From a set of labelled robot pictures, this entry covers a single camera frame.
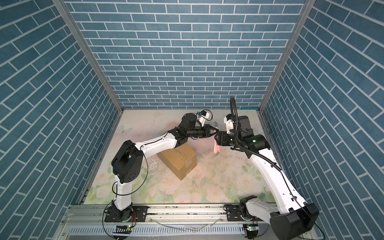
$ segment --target metal vent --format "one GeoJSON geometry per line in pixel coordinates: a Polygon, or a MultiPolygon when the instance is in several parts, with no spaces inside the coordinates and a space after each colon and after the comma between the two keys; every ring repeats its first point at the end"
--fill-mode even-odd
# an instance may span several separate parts
{"type": "MultiPolygon", "coordinates": [[[[237,223],[222,223],[217,224],[216,226],[205,226],[202,224],[172,224],[170,227],[164,227],[158,224],[145,224],[137,225],[132,229],[131,234],[128,236],[132,237],[142,237],[142,236],[169,236],[169,235],[190,235],[190,234],[244,234],[244,229],[242,224],[237,223]]],[[[108,225],[105,226],[105,230],[114,235],[127,236],[127,234],[121,234],[119,232],[124,231],[123,229],[116,229],[116,226],[108,225]]],[[[105,235],[102,226],[95,225],[83,225],[83,226],[72,226],[69,232],[70,235],[74,236],[97,236],[105,235]]]]}

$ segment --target mounting plate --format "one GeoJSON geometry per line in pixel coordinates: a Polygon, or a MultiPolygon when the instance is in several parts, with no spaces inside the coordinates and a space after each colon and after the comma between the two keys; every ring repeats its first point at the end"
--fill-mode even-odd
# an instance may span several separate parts
{"type": "Polygon", "coordinates": [[[242,221],[243,218],[240,214],[239,205],[226,204],[223,206],[224,210],[227,212],[227,221],[228,222],[237,222],[242,221]]]}
{"type": "MultiPolygon", "coordinates": [[[[145,222],[148,206],[132,206],[132,210],[136,213],[136,222],[145,222]]],[[[106,209],[105,214],[104,222],[121,222],[112,206],[106,209]]]]}

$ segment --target metal rail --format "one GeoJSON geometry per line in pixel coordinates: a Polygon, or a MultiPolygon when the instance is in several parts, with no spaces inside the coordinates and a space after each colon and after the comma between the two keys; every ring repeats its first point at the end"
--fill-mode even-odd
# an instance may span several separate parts
{"type": "Polygon", "coordinates": [[[76,42],[80,46],[81,50],[83,51],[85,57],[87,58],[89,64],[99,77],[99,80],[101,84],[104,86],[105,90],[107,91],[109,97],[111,98],[113,104],[116,106],[119,113],[122,113],[123,107],[121,106],[116,94],[112,90],[106,76],[104,75],[104,72],[102,71],[99,63],[96,61],[95,56],[93,55],[91,49],[88,46],[88,43],[85,41],[84,36],[82,35],[79,26],[76,24],[72,14],[70,13],[67,5],[63,0],[52,0],[53,4],[55,5],[57,11],[60,13],[61,17],[63,18],[64,22],[66,23],[67,27],[71,31],[73,37],[75,38],[76,42]]]}
{"type": "MultiPolygon", "coordinates": [[[[138,222],[129,236],[169,236],[186,234],[243,234],[243,224],[251,221],[228,222],[223,204],[147,204],[145,222],[138,222]]],[[[105,205],[70,205],[56,232],[54,240],[65,240],[68,236],[103,236],[101,221],[105,205]]],[[[260,231],[268,223],[258,221],[260,231]]],[[[109,234],[116,225],[124,223],[104,222],[109,234]]]]}
{"type": "Polygon", "coordinates": [[[288,43],[286,47],[284,48],[284,52],[281,55],[279,64],[276,67],[275,72],[273,73],[273,76],[271,78],[271,82],[269,83],[266,92],[264,94],[264,97],[262,99],[262,102],[260,103],[259,111],[262,113],[266,107],[266,104],[271,97],[271,94],[273,92],[273,89],[275,88],[277,81],[279,80],[279,77],[281,73],[283,72],[283,69],[285,67],[285,64],[287,63],[288,57],[292,52],[293,47],[295,46],[295,43],[297,39],[299,38],[300,32],[303,29],[304,23],[308,18],[309,13],[312,10],[312,7],[314,5],[316,0],[306,0],[304,3],[304,6],[300,12],[299,18],[297,19],[297,22],[292,30],[291,36],[288,40],[288,43]]]}

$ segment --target wire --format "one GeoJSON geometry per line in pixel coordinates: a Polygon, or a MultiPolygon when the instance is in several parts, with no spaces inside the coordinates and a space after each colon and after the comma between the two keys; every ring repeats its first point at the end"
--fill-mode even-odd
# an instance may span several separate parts
{"type": "Polygon", "coordinates": [[[212,223],[211,225],[210,225],[210,227],[212,227],[215,223],[217,223],[219,220],[221,219],[221,217],[219,218],[219,219],[217,219],[214,223],[212,223]]]}
{"type": "Polygon", "coordinates": [[[203,115],[200,114],[200,116],[201,116],[202,118],[204,118],[205,120],[207,120],[207,121],[211,121],[211,120],[214,118],[214,115],[213,115],[213,113],[211,112],[211,110],[203,109],[202,111],[208,111],[208,112],[211,113],[211,119],[206,119],[203,115]]]}
{"type": "Polygon", "coordinates": [[[156,141],[148,142],[148,143],[146,142],[145,144],[141,145],[141,147],[140,147],[140,151],[141,151],[141,148],[144,147],[145,145],[148,145],[148,144],[155,143],[155,142],[158,142],[158,141],[160,141],[160,140],[163,140],[163,139],[167,136],[167,134],[168,134],[168,132],[167,132],[163,137],[157,139],[156,141]]]}
{"type": "Polygon", "coordinates": [[[113,201],[110,202],[110,203],[108,203],[108,204],[105,206],[105,208],[104,208],[104,211],[103,211],[103,218],[101,219],[101,225],[103,226],[103,230],[104,230],[104,232],[105,232],[109,237],[111,237],[111,238],[113,238],[114,240],[116,240],[116,238],[114,238],[114,237],[112,237],[111,235],[109,235],[109,234],[107,233],[107,231],[105,230],[105,228],[104,228],[104,212],[105,212],[105,210],[107,210],[108,205],[111,204],[111,203],[113,203],[113,201]]]}
{"type": "MultiPolygon", "coordinates": [[[[316,223],[314,223],[314,224],[316,225],[316,227],[320,230],[321,234],[323,235],[323,239],[322,240],[326,239],[323,230],[316,223]]],[[[317,239],[312,239],[312,238],[303,238],[303,237],[299,237],[299,236],[297,236],[297,237],[301,238],[301,239],[305,239],[305,240],[317,240],[317,239]]]]}
{"type": "Polygon", "coordinates": [[[152,218],[151,218],[151,220],[154,221],[154,222],[156,222],[157,224],[162,225],[163,227],[168,227],[168,228],[173,228],[173,229],[180,230],[180,231],[185,231],[185,229],[184,229],[184,228],[181,228],[181,227],[167,226],[167,225],[164,225],[164,224],[162,224],[162,223],[159,223],[158,221],[156,221],[156,220],[154,220],[154,219],[152,219],[152,218]]]}
{"type": "Polygon", "coordinates": [[[224,204],[223,205],[223,210],[225,211],[225,213],[233,213],[233,210],[231,210],[229,207],[233,207],[233,208],[235,208],[235,206],[233,205],[233,204],[224,204]]]}
{"type": "MultiPolygon", "coordinates": [[[[309,215],[309,213],[307,213],[307,211],[304,210],[304,208],[299,204],[299,202],[298,202],[298,201],[296,200],[296,198],[294,197],[294,195],[293,195],[293,193],[292,193],[290,187],[288,186],[288,183],[287,183],[286,180],[285,180],[284,174],[282,173],[282,169],[281,169],[275,162],[271,161],[269,158],[265,157],[264,155],[261,155],[261,154],[259,154],[259,153],[255,153],[255,152],[251,151],[250,149],[247,149],[247,148],[245,148],[245,147],[243,147],[243,146],[241,146],[241,145],[239,144],[239,143],[241,142],[240,139],[238,139],[238,133],[239,133],[238,125],[239,125],[239,120],[238,120],[238,115],[237,115],[236,102],[235,102],[235,98],[234,98],[233,96],[231,96],[231,98],[230,98],[230,108],[231,108],[232,118],[235,117],[235,119],[234,119],[235,122],[234,122],[234,124],[233,124],[233,128],[234,128],[234,130],[235,130],[235,137],[234,137],[235,145],[236,145],[239,149],[243,150],[244,152],[249,152],[249,153],[251,153],[251,154],[254,154],[254,155],[256,155],[256,156],[262,158],[263,160],[265,160],[265,161],[267,161],[269,164],[271,164],[272,167],[276,168],[277,171],[279,171],[280,174],[281,174],[281,176],[283,177],[283,180],[284,180],[284,182],[285,182],[285,185],[287,186],[287,188],[288,188],[288,190],[289,190],[289,192],[290,192],[292,198],[295,200],[295,202],[297,203],[297,205],[299,205],[299,207],[306,213],[306,215],[307,215],[309,218],[311,218],[311,216],[309,215]]],[[[316,225],[317,228],[319,228],[320,232],[321,232],[322,235],[323,235],[323,239],[321,239],[321,240],[325,240],[325,239],[326,239],[326,236],[325,236],[324,232],[320,229],[320,227],[319,227],[316,223],[314,223],[314,224],[316,225]]],[[[315,240],[315,239],[310,239],[310,238],[302,238],[302,237],[299,237],[299,238],[301,238],[301,239],[306,239],[306,240],[315,240]]]]}
{"type": "Polygon", "coordinates": [[[132,228],[134,228],[134,227],[136,227],[136,212],[134,212],[133,210],[132,210],[132,219],[131,219],[131,223],[132,223],[132,226],[130,227],[131,229],[132,228]],[[135,225],[133,225],[133,214],[135,214],[135,225]]]}
{"type": "Polygon", "coordinates": [[[269,228],[269,224],[268,224],[268,226],[266,227],[266,231],[263,232],[263,234],[261,234],[261,235],[259,235],[259,236],[257,236],[257,237],[261,237],[261,236],[263,236],[264,234],[266,234],[266,232],[268,231],[268,228],[269,228]]]}
{"type": "Polygon", "coordinates": [[[112,184],[112,192],[113,192],[114,194],[116,194],[117,196],[127,196],[127,195],[131,195],[131,194],[135,193],[137,190],[139,190],[139,189],[141,188],[141,186],[144,185],[145,181],[147,180],[148,173],[149,173],[148,161],[147,161],[147,157],[145,156],[144,152],[141,150],[141,147],[140,147],[140,151],[143,153],[144,158],[145,158],[145,162],[147,163],[147,174],[146,174],[146,176],[145,176],[145,178],[144,178],[144,181],[143,181],[143,183],[142,183],[142,184],[141,184],[135,191],[133,191],[133,192],[131,192],[131,193],[128,193],[128,194],[118,194],[118,189],[117,189],[117,187],[116,187],[116,192],[115,192],[115,191],[113,190],[113,186],[114,186],[115,183],[117,183],[117,182],[114,182],[114,183],[112,184]]]}

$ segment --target black cable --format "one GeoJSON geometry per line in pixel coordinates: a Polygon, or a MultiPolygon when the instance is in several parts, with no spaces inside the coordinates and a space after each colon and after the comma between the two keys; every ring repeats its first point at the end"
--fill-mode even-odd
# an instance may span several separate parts
{"type": "Polygon", "coordinates": [[[203,109],[202,111],[208,111],[208,112],[210,112],[211,113],[211,119],[206,119],[203,115],[200,115],[202,118],[204,118],[205,120],[207,120],[207,121],[211,121],[213,118],[214,118],[214,115],[213,115],[213,113],[211,112],[211,110],[208,110],[208,109],[203,109]]]}
{"type": "Polygon", "coordinates": [[[229,208],[228,206],[229,206],[229,207],[235,207],[235,206],[232,205],[232,204],[224,204],[224,205],[222,206],[222,208],[223,208],[223,210],[225,211],[225,213],[228,213],[228,212],[233,213],[233,211],[230,210],[230,208],[229,208]]]}
{"type": "Polygon", "coordinates": [[[264,234],[266,234],[266,232],[268,231],[268,228],[269,228],[269,224],[268,224],[268,226],[266,227],[266,231],[263,232],[263,234],[261,234],[261,235],[259,235],[259,236],[257,236],[257,237],[261,237],[261,236],[263,236],[264,234]]]}
{"type": "MultiPolygon", "coordinates": [[[[239,149],[241,149],[241,150],[243,150],[243,151],[245,151],[245,152],[249,152],[249,153],[251,153],[251,154],[254,154],[254,155],[256,155],[256,156],[262,158],[263,160],[265,160],[265,161],[267,161],[269,164],[271,164],[272,167],[276,168],[277,171],[279,171],[280,174],[281,174],[281,176],[283,177],[283,180],[284,180],[284,182],[285,182],[285,185],[287,186],[287,188],[288,188],[288,190],[289,190],[291,196],[293,197],[293,199],[295,200],[295,202],[297,203],[297,205],[299,205],[299,207],[306,213],[306,215],[307,215],[309,218],[311,218],[311,216],[307,213],[307,211],[304,210],[304,208],[299,204],[299,202],[298,202],[298,201],[296,200],[296,198],[293,196],[292,191],[291,191],[291,189],[289,188],[288,183],[286,182],[285,177],[284,177],[284,175],[283,175],[283,173],[282,173],[282,169],[281,169],[276,163],[274,163],[273,161],[271,161],[269,158],[265,157],[264,155],[261,155],[261,154],[259,154],[259,153],[255,153],[255,152],[251,151],[250,149],[247,149],[247,148],[245,148],[245,147],[243,147],[243,146],[241,146],[241,145],[239,144],[239,142],[240,142],[240,139],[238,139],[238,132],[239,132],[238,124],[239,124],[239,121],[238,121],[238,115],[237,115],[236,102],[235,102],[235,98],[234,98],[233,96],[231,96],[231,99],[230,99],[230,108],[231,108],[232,120],[233,120],[233,117],[235,117],[235,122],[234,122],[234,124],[233,124],[233,127],[234,127],[234,130],[235,130],[235,137],[234,137],[234,140],[235,140],[235,145],[236,145],[236,147],[238,147],[239,149]]],[[[325,236],[324,232],[323,232],[320,228],[319,228],[319,230],[320,230],[320,232],[321,232],[322,235],[323,235],[323,239],[321,239],[321,240],[325,240],[325,239],[326,239],[326,236],[325,236]]],[[[302,237],[299,237],[299,238],[301,238],[301,239],[305,239],[305,240],[315,240],[315,239],[302,238],[302,237]]]]}
{"type": "MultiPolygon", "coordinates": [[[[323,235],[323,239],[320,239],[320,240],[325,240],[326,237],[325,237],[323,230],[316,223],[314,223],[314,224],[316,225],[316,227],[320,230],[321,234],[323,235]]],[[[301,238],[301,239],[305,239],[305,240],[317,240],[317,239],[312,239],[312,238],[303,238],[303,237],[299,237],[299,236],[297,236],[297,237],[301,238]]]]}
{"type": "Polygon", "coordinates": [[[140,147],[140,151],[141,151],[141,148],[143,147],[143,146],[145,146],[145,145],[148,145],[148,144],[151,144],[151,143],[155,143],[155,142],[158,142],[158,141],[160,141],[160,140],[162,140],[162,139],[164,139],[166,136],[167,136],[167,134],[168,134],[168,132],[164,135],[164,137],[161,137],[161,138],[159,138],[159,139],[157,139],[156,141],[153,141],[153,142],[146,142],[146,143],[144,143],[143,145],[141,145],[141,147],[140,147]]]}
{"type": "Polygon", "coordinates": [[[133,222],[133,218],[135,218],[135,225],[133,225],[133,223],[132,223],[132,227],[130,227],[130,229],[132,229],[132,228],[134,228],[134,227],[136,227],[136,213],[134,212],[134,211],[132,211],[132,222],[133,222]]]}
{"type": "Polygon", "coordinates": [[[105,232],[109,237],[111,237],[111,238],[113,238],[114,240],[116,240],[116,238],[114,238],[114,237],[112,237],[111,235],[109,235],[109,234],[107,233],[107,231],[105,230],[105,228],[104,228],[104,212],[105,212],[105,210],[107,210],[108,205],[111,204],[111,203],[113,203],[113,201],[110,202],[110,203],[108,203],[108,204],[105,206],[105,208],[104,208],[104,211],[103,211],[103,218],[101,219],[101,225],[103,226],[103,230],[104,230],[104,232],[105,232]]]}
{"type": "Polygon", "coordinates": [[[141,184],[135,191],[133,191],[133,192],[131,192],[131,193],[128,193],[128,194],[118,194],[118,193],[117,193],[117,192],[118,192],[117,187],[116,187],[116,192],[113,190],[113,186],[115,185],[115,183],[117,183],[117,182],[114,182],[114,183],[112,184],[112,192],[113,192],[114,194],[116,194],[117,196],[127,196],[127,195],[131,195],[131,194],[135,193],[137,190],[139,190],[139,189],[141,188],[141,186],[143,186],[143,184],[144,184],[145,181],[147,180],[148,173],[149,173],[149,167],[148,167],[147,157],[145,156],[144,152],[141,150],[141,148],[142,148],[143,146],[144,146],[144,145],[142,145],[142,146],[140,147],[140,151],[143,153],[144,158],[145,158],[145,162],[147,163],[147,175],[145,176],[143,183],[142,183],[142,184],[141,184]]]}

